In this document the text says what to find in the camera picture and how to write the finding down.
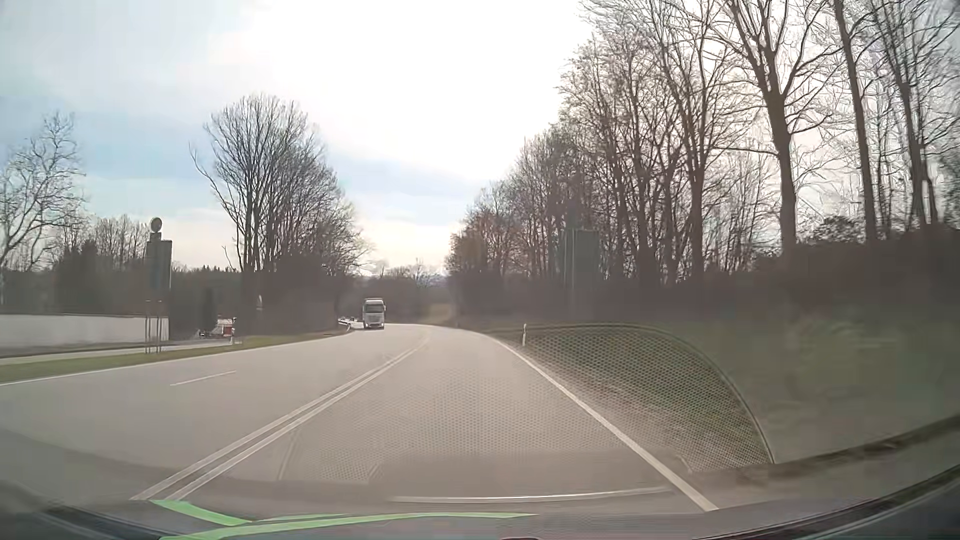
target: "asphalt road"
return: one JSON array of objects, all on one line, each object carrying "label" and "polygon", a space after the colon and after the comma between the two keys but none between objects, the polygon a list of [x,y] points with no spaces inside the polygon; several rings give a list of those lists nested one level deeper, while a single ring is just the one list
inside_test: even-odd
[{"label": "asphalt road", "polygon": [[615,492],[704,504],[522,358],[453,329],[388,325],[8,383],[0,411],[0,475],[69,502]]}]

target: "forest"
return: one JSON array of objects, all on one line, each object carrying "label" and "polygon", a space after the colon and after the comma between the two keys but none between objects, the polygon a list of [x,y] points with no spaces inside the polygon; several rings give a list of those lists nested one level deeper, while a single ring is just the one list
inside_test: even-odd
[{"label": "forest", "polygon": [[[559,120],[468,209],[461,314],[955,303],[957,4],[585,0]],[[599,242],[561,310],[564,231]]]}]

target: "grass verge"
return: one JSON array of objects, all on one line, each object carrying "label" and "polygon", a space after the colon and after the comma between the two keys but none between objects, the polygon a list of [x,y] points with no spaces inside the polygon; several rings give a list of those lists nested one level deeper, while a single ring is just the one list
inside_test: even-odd
[{"label": "grass verge", "polygon": [[255,335],[246,338],[242,345],[178,349],[175,351],[164,351],[162,353],[153,354],[134,353],[131,355],[114,356],[81,356],[77,358],[62,358],[57,360],[39,360],[36,362],[7,364],[0,365],[0,382],[40,379],[43,377],[53,377],[54,375],[68,375],[73,373],[82,373],[85,371],[96,371],[112,367],[133,366],[137,364],[161,362],[163,360],[175,360],[178,358],[188,358],[192,356],[207,356],[233,351],[246,351],[248,349],[282,345],[284,343],[322,339],[324,337],[342,335],[343,333],[343,330],[335,330],[302,333],[297,335]]}]

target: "white edge line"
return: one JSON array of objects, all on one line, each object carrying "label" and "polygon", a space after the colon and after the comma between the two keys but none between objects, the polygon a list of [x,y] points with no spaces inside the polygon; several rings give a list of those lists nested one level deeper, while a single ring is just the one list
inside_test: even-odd
[{"label": "white edge line", "polygon": [[237,370],[234,369],[234,370],[232,370],[232,371],[225,371],[224,373],[217,373],[217,374],[214,374],[214,375],[207,375],[206,377],[197,377],[196,379],[191,379],[191,380],[181,380],[180,382],[174,382],[173,384],[171,384],[171,386],[180,386],[181,384],[187,384],[187,383],[189,383],[189,382],[196,382],[196,381],[198,381],[198,380],[213,379],[214,377],[222,377],[222,376],[224,376],[224,375],[230,375],[230,374],[233,374],[233,373],[236,373],[236,372],[237,372]]},{"label": "white edge line", "polygon": [[[342,334],[340,334],[340,335],[330,335],[330,336],[324,337],[324,338],[322,338],[322,339],[323,339],[323,340],[327,340],[327,339],[332,339],[332,338],[335,338],[335,337],[340,337],[340,336],[342,336],[342,335],[347,335],[347,334],[346,334],[346,333],[342,333]],[[275,348],[277,348],[277,347],[290,347],[291,345],[303,345],[303,344],[305,344],[305,343],[312,343],[312,342],[314,342],[314,341],[320,341],[320,340],[321,340],[320,338],[317,338],[317,339],[304,339],[303,341],[294,341],[294,342],[292,342],[292,343],[279,343],[279,344],[277,344],[277,345],[267,345],[267,346],[265,346],[265,347],[254,347],[254,348],[252,348],[252,349],[242,349],[242,350],[240,350],[240,351],[223,351],[222,353],[214,353],[214,354],[212,354],[212,355],[198,355],[198,356],[187,356],[187,357],[184,357],[184,358],[170,358],[169,360],[160,360],[160,361],[158,361],[158,362],[146,362],[146,363],[142,363],[142,364],[134,364],[134,365],[132,365],[132,366],[117,366],[117,367],[109,367],[109,368],[106,368],[106,369],[95,369],[95,370],[92,370],[92,371],[79,371],[79,372],[77,372],[77,373],[64,373],[63,375],[51,375],[50,377],[38,377],[38,378],[36,378],[36,379],[11,380],[11,381],[9,381],[9,382],[0,382],[0,386],[10,386],[10,385],[12,385],[12,384],[22,384],[22,383],[24,383],[24,382],[40,382],[41,380],[64,379],[64,378],[66,378],[66,377],[77,377],[78,375],[91,375],[91,374],[94,374],[94,373],[104,373],[104,372],[106,372],[106,371],[116,371],[116,370],[118,370],[118,369],[132,369],[132,368],[135,368],[135,367],[158,366],[158,365],[169,364],[169,363],[173,363],[173,362],[182,362],[182,361],[184,361],[184,360],[196,360],[196,359],[199,359],[199,358],[213,358],[214,356],[232,355],[233,353],[243,353],[243,352],[246,352],[246,351],[260,351],[260,350],[263,350],[263,349],[275,349]],[[229,347],[229,345],[218,345],[218,346],[212,346],[212,345],[211,345],[210,347],[193,347],[193,349],[207,349],[207,348],[208,348],[208,349],[213,349],[214,347],[218,347],[218,348],[219,348],[219,347]]]},{"label": "white edge line", "polygon": [[634,451],[634,453],[642,457],[643,460],[649,463],[650,466],[652,466],[654,469],[657,469],[658,473],[663,475],[667,480],[670,481],[670,483],[677,486],[677,489],[684,492],[684,495],[687,495],[696,505],[700,506],[702,510],[704,510],[705,512],[709,512],[711,510],[719,509],[719,507],[716,504],[711,503],[706,497],[704,497],[702,493],[700,493],[699,491],[696,490],[696,488],[694,488],[692,485],[687,483],[686,480],[682,479],[679,475],[677,475],[677,473],[674,473],[673,471],[671,471],[669,467],[663,464],[663,462],[657,459],[653,454],[650,454],[649,452],[647,452],[646,449],[638,445],[634,439],[630,438],[630,436],[628,436],[626,433],[621,431],[617,426],[614,426],[609,420],[607,420],[599,412],[594,410],[593,407],[584,403],[583,400],[575,396],[573,392],[570,392],[562,384],[554,380],[554,378],[550,377],[545,371],[540,369],[537,364],[533,363],[532,361],[527,359],[524,355],[521,355],[516,350],[514,350],[513,347],[510,347],[509,345],[500,341],[499,339],[495,339],[492,337],[491,339],[496,341],[496,343],[498,343],[504,349],[513,353],[514,356],[516,356],[517,358],[523,360],[523,362],[526,363],[528,366],[530,366],[534,371],[541,374],[544,379],[549,380],[550,383],[556,386],[558,390],[563,392],[567,396],[567,398],[570,398],[570,400],[572,400],[573,403],[577,404],[581,409],[586,411],[587,414],[592,416],[593,419],[599,422],[601,426],[606,428],[610,433],[613,433],[613,435],[616,438],[620,439],[620,441],[623,444],[627,445],[627,447],[629,447],[630,450]]},{"label": "white edge line", "polygon": [[267,424],[267,425],[264,426],[263,428],[260,428],[259,430],[256,430],[256,431],[254,431],[253,433],[248,434],[247,436],[243,437],[242,439],[239,439],[239,440],[231,443],[230,445],[225,446],[224,448],[218,450],[217,452],[208,455],[207,457],[201,459],[200,461],[197,461],[196,463],[194,463],[193,465],[190,465],[189,467],[183,469],[182,471],[179,471],[178,473],[175,473],[174,475],[168,477],[167,479],[164,479],[164,480],[162,480],[162,481],[160,481],[160,482],[152,485],[151,487],[148,487],[147,489],[145,489],[145,490],[141,491],[140,493],[138,493],[138,494],[134,495],[133,497],[131,497],[131,501],[144,501],[144,500],[150,499],[151,497],[153,497],[154,495],[156,495],[156,494],[159,493],[160,491],[162,491],[162,490],[170,487],[171,485],[179,482],[180,480],[182,480],[182,479],[184,479],[184,478],[192,475],[193,473],[199,471],[199,470],[202,469],[203,467],[209,465],[211,462],[213,462],[213,461],[215,461],[215,460],[217,460],[217,459],[220,459],[221,457],[223,457],[223,456],[226,455],[226,454],[229,454],[229,453],[233,452],[234,450],[236,450],[236,449],[240,448],[241,446],[243,446],[243,445],[249,443],[250,441],[254,440],[256,437],[259,437],[260,435],[266,433],[267,431],[272,430],[273,428],[276,428],[276,427],[279,426],[280,424],[283,424],[284,422],[286,422],[286,421],[290,420],[291,418],[297,416],[298,414],[304,412],[306,409],[308,409],[308,408],[310,408],[310,407],[312,407],[312,406],[314,406],[314,405],[322,402],[323,400],[326,400],[327,398],[329,398],[330,396],[333,396],[333,395],[336,394],[337,392],[340,392],[341,390],[350,387],[352,384],[356,383],[357,381],[363,379],[364,377],[368,376],[369,374],[375,372],[376,370],[378,370],[378,369],[382,368],[383,366],[389,364],[390,362],[396,360],[397,357],[398,357],[398,356],[395,356],[394,358],[391,358],[390,360],[387,360],[387,361],[384,362],[383,364],[381,364],[381,365],[379,365],[379,366],[377,366],[377,367],[372,368],[371,370],[367,371],[366,373],[364,373],[364,374],[362,374],[362,375],[360,375],[360,376],[358,376],[358,377],[356,377],[356,378],[354,378],[354,379],[352,379],[352,380],[348,380],[347,382],[344,382],[344,383],[341,384],[340,386],[337,386],[337,387],[334,388],[333,390],[330,390],[329,392],[323,394],[321,397],[317,398],[316,400],[313,400],[312,402],[310,402],[310,403],[308,403],[308,404],[301,405],[301,406],[298,407],[297,409],[295,409],[295,410],[293,410],[293,411],[291,411],[291,412],[289,412],[289,413],[287,413],[287,414],[285,414],[285,415],[277,418],[276,420],[274,420],[274,421],[271,422],[270,424]]},{"label": "white edge line", "polygon": [[673,491],[665,485],[638,487],[618,491],[599,491],[596,493],[570,493],[564,495],[525,495],[519,497],[391,497],[393,503],[549,503],[552,501],[586,501],[606,499],[608,497],[631,497],[633,495],[653,495]]},{"label": "white edge line", "polygon": [[216,468],[210,470],[209,472],[207,472],[207,473],[204,474],[203,476],[199,477],[198,479],[193,480],[192,482],[190,482],[190,483],[186,484],[185,486],[183,486],[181,489],[175,491],[173,494],[171,494],[171,495],[170,495],[169,497],[167,497],[166,499],[167,499],[168,501],[179,501],[180,499],[186,497],[187,495],[190,495],[191,493],[193,493],[194,491],[200,489],[201,487],[203,487],[205,484],[207,484],[207,483],[210,482],[211,480],[219,477],[220,475],[222,475],[222,474],[225,473],[226,471],[232,469],[234,466],[236,466],[238,463],[240,463],[240,462],[243,461],[244,459],[250,457],[250,456],[253,455],[253,454],[256,454],[256,453],[259,452],[263,447],[265,447],[265,446],[269,445],[270,443],[276,441],[278,438],[280,438],[281,436],[285,435],[286,433],[289,433],[291,430],[294,430],[294,429],[295,429],[297,426],[299,426],[300,424],[303,424],[303,423],[306,422],[307,420],[310,420],[310,419],[313,418],[314,416],[316,416],[316,415],[320,414],[321,412],[327,410],[327,409],[328,409],[329,407],[331,407],[333,404],[339,402],[340,400],[344,399],[346,396],[352,394],[352,393],[355,392],[357,389],[359,389],[360,387],[362,387],[364,384],[370,382],[371,380],[376,379],[376,378],[379,377],[380,375],[383,375],[384,373],[386,373],[387,370],[389,370],[390,368],[392,368],[392,367],[394,367],[395,365],[399,364],[404,358],[406,358],[407,356],[410,356],[410,355],[412,355],[413,353],[415,353],[416,351],[418,351],[421,347],[423,347],[423,345],[425,345],[425,342],[419,344],[419,346],[417,346],[417,347],[414,348],[413,350],[407,351],[407,352],[404,353],[403,355],[394,358],[393,360],[391,360],[390,362],[388,362],[386,365],[380,367],[380,368],[376,371],[376,373],[370,375],[369,377],[367,377],[367,378],[364,379],[364,380],[361,380],[360,382],[357,382],[356,384],[354,384],[353,386],[351,386],[350,388],[348,388],[346,391],[344,391],[344,392],[342,392],[341,394],[335,396],[334,398],[330,399],[329,401],[325,402],[324,404],[322,404],[322,405],[318,406],[317,408],[311,410],[310,412],[307,412],[306,414],[301,415],[300,418],[298,418],[297,420],[294,420],[294,421],[291,422],[290,424],[287,424],[287,425],[284,426],[283,428],[280,428],[279,430],[274,431],[274,432],[271,433],[269,436],[264,437],[264,438],[261,439],[259,442],[257,442],[257,443],[254,444],[253,446],[247,448],[245,451],[241,452],[240,454],[237,454],[237,455],[235,455],[234,457],[231,457],[230,459],[228,459],[227,461],[224,461],[223,463],[221,463],[220,465],[218,465]]}]

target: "tree trunk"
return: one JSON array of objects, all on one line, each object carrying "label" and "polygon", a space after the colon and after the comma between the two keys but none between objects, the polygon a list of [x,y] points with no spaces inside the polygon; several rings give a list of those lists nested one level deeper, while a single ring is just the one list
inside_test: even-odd
[{"label": "tree trunk", "polygon": [[797,245],[797,191],[793,185],[793,167],[790,160],[790,131],[783,114],[782,98],[780,103],[768,104],[770,131],[774,147],[777,149],[777,163],[780,165],[780,246],[787,261]]},{"label": "tree trunk", "polygon": [[850,33],[847,31],[847,16],[844,13],[843,0],[833,0],[833,16],[836,17],[840,42],[843,45],[844,60],[847,64],[847,78],[850,80],[850,94],[853,100],[853,119],[856,124],[856,145],[860,154],[860,181],[863,185],[863,217],[866,223],[865,233],[868,244],[876,242],[876,208],[874,205],[874,183],[870,175],[870,149],[867,147],[867,120],[860,99],[860,82],[856,76],[856,60],[853,58]]}]

